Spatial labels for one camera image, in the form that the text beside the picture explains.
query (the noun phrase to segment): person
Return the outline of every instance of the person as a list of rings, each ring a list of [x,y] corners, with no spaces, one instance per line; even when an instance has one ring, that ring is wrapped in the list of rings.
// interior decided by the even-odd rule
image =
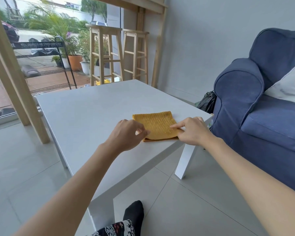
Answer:
[[[210,132],[202,118],[186,118],[171,127],[185,127],[179,139],[204,147],[215,158],[270,235],[295,236],[295,191],[234,152]],[[74,235],[111,163],[148,134],[149,130],[141,123],[120,121],[81,169],[15,235]],[[136,201],[125,211],[125,223],[108,226],[94,235],[139,236],[142,213],[142,203]]]

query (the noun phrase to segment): bar stool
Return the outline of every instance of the bar stool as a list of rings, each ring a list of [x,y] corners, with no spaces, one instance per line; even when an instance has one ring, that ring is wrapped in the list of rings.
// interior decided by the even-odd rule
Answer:
[[[125,55],[125,53],[133,55],[133,69],[132,69],[132,71],[125,69],[125,71],[132,74],[133,79],[137,79],[138,77],[145,75],[146,76],[145,82],[146,82],[146,84],[148,84],[148,64],[147,64],[147,56],[148,56],[147,55],[147,48],[148,48],[147,39],[148,38],[147,38],[147,35],[149,34],[149,32],[139,31],[139,30],[128,30],[128,29],[123,29],[123,31],[124,31],[123,56]],[[127,36],[134,37],[133,52],[126,51]],[[144,51],[138,51],[139,38],[142,38],[144,40]],[[145,68],[141,69],[139,67],[141,67],[141,59],[143,59],[143,58],[145,61]]]
[[[124,60],[121,46],[121,28],[108,27],[108,26],[98,26],[86,24],[86,27],[90,28],[90,84],[94,86],[94,80],[98,79],[102,84],[105,84],[105,79],[111,77],[111,82],[114,82],[114,77],[117,76],[123,81],[124,76]],[[95,35],[98,37],[98,53],[95,53]],[[108,36],[108,55],[104,55],[104,38]],[[112,35],[116,36],[117,39],[117,49],[118,54],[113,52],[113,42]],[[99,60],[99,76],[94,75],[94,66],[95,66],[95,56]],[[109,62],[110,65],[110,75],[104,75],[104,64]],[[120,75],[114,72],[114,62],[120,63]]]

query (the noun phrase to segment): white pillow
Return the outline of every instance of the white pillow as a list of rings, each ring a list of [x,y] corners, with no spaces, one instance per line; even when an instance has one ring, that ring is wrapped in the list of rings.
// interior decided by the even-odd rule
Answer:
[[[281,80],[268,88],[264,94],[295,103],[295,67]]]

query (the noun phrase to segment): black sock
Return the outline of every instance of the black sock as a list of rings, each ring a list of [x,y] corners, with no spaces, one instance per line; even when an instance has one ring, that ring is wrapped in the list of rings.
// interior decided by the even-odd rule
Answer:
[[[133,202],[128,208],[126,208],[123,220],[131,220],[134,227],[135,236],[140,236],[143,218],[143,205],[142,202],[138,200]]]

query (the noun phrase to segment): car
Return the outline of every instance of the car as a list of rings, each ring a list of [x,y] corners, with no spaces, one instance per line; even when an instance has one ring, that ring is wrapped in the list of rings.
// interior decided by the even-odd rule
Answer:
[[[91,21],[90,23],[91,23],[92,25],[108,26],[107,23],[102,22],[102,21]]]
[[[4,27],[10,43],[18,42],[20,39],[19,30],[4,21],[1,21],[1,24]]]

